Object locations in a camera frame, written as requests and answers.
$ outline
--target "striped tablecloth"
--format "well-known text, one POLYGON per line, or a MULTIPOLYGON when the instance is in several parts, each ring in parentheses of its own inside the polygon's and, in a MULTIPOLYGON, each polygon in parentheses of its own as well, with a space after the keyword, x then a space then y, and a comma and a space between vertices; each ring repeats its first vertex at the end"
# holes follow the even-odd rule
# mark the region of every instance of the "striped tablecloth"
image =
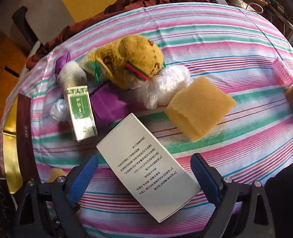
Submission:
MULTIPOLYGON (((191 76, 206 76, 237 105, 200 141, 192 143, 162 109, 140 120, 189 172, 190 156, 200 152, 223 176, 252 183, 266 180, 293 162, 293 117, 280 79, 271 68, 280 57, 293 72, 293 48, 263 17, 211 3, 178 3, 140 8, 104 20, 56 47, 28 73, 8 99, 0 126, 20 92, 32 98, 33 148, 40 177, 52 167, 78 165, 95 141, 77 143, 68 124, 49 115, 62 92, 55 82, 56 59, 67 51, 79 59, 89 49, 128 34, 142 34, 162 49, 167 66, 181 64, 191 76)), ((2 162, 2 135, 0 160, 2 162)), ((157 223, 123 187, 102 157, 81 200, 80 219, 97 237, 169 237, 201 230, 214 206, 202 192, 173 216, 157 223)))

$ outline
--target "yellow plush toy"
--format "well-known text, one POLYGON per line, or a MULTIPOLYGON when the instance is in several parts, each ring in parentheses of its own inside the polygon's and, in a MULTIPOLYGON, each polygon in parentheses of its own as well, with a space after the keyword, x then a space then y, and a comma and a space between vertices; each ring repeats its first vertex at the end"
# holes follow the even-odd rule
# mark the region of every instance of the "yellow plush toy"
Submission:
POLYGON ((151 40, 129 35, 90 51, 79 63, 96 77, 101 74, 123 89, 138 87, 163 66, 163 55, 151 40))

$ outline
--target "red blanket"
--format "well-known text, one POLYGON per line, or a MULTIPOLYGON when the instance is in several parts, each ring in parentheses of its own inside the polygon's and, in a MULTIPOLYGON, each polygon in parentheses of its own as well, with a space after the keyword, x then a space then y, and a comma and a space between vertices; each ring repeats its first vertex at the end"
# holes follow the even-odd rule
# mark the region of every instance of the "red blanket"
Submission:
POLYGON ((140 7, 148 7, 164 3, 177 3, 177 2, 210 2, 209 0, 117 0, 114 4, 108 6, 103 12, 96 16, 83 20, 81 22, 72 24, 63 29, 63 31, 52 41, 47 42, 37 53, 30 57, 26 62, 26 67, 32 69, 36 63, 46 56, 56 46, 66 41, 73 35, 96 24, 102 20, 110 18, 114 15, 127 12, 140 7))

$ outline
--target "purple object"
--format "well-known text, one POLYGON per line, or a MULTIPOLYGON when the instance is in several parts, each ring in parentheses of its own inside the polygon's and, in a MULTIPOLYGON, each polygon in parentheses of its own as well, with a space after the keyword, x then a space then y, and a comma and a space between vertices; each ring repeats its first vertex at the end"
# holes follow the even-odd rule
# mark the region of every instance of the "purple object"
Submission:
POLYGON ((130 113, 127 102, 118 96, 122 91, 112 82, 106 82, 90 94, 90 103, 98 128, 106 128, 130 113))
POLYGON ((55 76, 57 78, 58 74, 60 73, 61 69, 65 66, 66 63, 70 61, 70 53, 66 53, 59 57, 55 64, 55 76))

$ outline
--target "clear plastic wrap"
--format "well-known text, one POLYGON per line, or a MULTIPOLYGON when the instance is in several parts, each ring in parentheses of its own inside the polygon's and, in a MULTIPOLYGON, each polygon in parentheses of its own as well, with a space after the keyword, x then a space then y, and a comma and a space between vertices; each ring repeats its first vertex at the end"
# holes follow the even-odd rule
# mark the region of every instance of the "clear plastic wrap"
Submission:
POLYGON ((158 105, 168 105, 173 96, 189 84, 190 72, 187 67, 174 65, 145 81, 135 94, 147 109, 155 109, 158 105))
POLYGON ((68 103, 63 98, 52 105, 49 114, 57 121, 68 121, 71 118, 68 103))

